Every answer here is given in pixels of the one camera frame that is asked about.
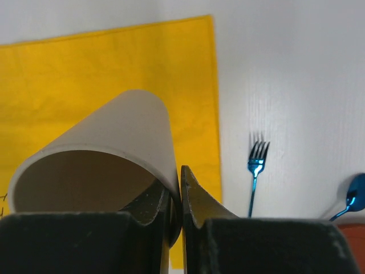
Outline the beige paper cup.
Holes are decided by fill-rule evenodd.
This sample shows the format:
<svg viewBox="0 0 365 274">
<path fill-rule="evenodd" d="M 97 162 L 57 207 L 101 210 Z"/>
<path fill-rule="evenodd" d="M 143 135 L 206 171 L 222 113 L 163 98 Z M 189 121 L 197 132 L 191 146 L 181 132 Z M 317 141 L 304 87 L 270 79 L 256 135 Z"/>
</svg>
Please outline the beige paper cup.
<svg viewBox="0 0 365 274">
<path fill-rule="evenodd" d="M 123 92 L 26 159 L 10 180 L 11 212 L 117 211 L 154 181 L 180 191 L 168 111 Z"/>
</svg>

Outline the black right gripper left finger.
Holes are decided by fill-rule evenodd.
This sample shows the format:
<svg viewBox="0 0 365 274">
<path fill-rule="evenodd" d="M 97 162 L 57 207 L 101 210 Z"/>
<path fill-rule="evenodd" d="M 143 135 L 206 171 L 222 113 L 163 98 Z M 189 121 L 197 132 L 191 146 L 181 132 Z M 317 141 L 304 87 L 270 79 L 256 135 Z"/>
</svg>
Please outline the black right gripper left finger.
<svg viewBox="0 0 365 274">
<path fill-rule="evenodd" d="M 154 181 L 116 211 L 1 220 L 2 273 L 167 273 L 181 200 Z"/>
</svg>

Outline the yellow Pikachu cloth placemat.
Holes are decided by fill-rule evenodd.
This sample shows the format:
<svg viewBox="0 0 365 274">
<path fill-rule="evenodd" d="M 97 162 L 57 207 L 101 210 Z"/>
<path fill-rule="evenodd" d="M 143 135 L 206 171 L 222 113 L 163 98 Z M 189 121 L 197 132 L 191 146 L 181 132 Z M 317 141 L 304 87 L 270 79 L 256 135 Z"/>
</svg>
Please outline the yellow Pikachu cloth placemat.
<svg viewBox="0 0 365 274">
<path fill-rule="evenodd" d="M 1 46 L 1 219 L 17 167 L 127 90 L 166 105 L 176 165 L 222 199 L 214 19 L 91 31 Z"/>
</svg>

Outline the blue metallic fork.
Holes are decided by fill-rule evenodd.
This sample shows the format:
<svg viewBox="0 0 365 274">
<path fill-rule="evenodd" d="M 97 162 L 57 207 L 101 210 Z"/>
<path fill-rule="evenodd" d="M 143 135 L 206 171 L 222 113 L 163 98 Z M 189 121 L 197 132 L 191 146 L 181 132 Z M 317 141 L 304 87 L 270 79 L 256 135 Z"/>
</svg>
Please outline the blue metallic fork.
<svg viewBox="0 0 365 274">
<path fill-rule="evenodd" d="M 265 169 L 270 142 L 256 141 L 248 157 L 248 170 L 253 176 L 248 217 L 252 216 L 258 175 Z"/>
</svg>

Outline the blue metallic spoon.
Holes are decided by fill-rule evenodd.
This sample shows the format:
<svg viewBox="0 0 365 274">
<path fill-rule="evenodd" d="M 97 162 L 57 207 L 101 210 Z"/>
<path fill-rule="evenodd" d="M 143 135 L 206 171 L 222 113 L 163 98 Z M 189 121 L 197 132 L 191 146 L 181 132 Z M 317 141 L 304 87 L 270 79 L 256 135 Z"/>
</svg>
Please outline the blue metallic spoon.
<svg viewBox="0 0 365 274">
<path fill-rule="evenodd" d="M 356 175 L 351 181 L 346 194 L 346 207 L 340 211 L 329 221 L 334 221 L 337 218 L 348 212 L 358 212 L 364 209 L 364 173 Z"/>
</svg>

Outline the red-orange plate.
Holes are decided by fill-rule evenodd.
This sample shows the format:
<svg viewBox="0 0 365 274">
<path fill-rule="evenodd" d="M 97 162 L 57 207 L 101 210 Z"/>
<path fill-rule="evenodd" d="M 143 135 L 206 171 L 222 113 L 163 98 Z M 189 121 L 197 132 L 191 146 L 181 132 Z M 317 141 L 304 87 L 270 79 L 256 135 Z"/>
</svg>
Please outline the red-orange plate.
<svg viewBox="0 0 365 274">
<path fill-rule="evenodd" d="M 341 224 L 342 231 L 359 266 L 360 272 L 365 272 L 365 227 L 364 224 Z"/>
</svg>

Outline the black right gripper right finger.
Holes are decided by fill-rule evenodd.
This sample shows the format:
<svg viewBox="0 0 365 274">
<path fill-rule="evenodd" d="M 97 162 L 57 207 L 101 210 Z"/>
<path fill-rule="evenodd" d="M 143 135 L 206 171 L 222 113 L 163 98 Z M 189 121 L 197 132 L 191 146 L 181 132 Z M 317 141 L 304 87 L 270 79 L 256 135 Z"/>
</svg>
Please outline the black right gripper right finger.
<svg viewBox="0 0 365 274">
<path fill-rule="evenodd" d="M 359 273 L 328 221 L 238 217 L 181 168 L 185 273 Z"/>
</svg>

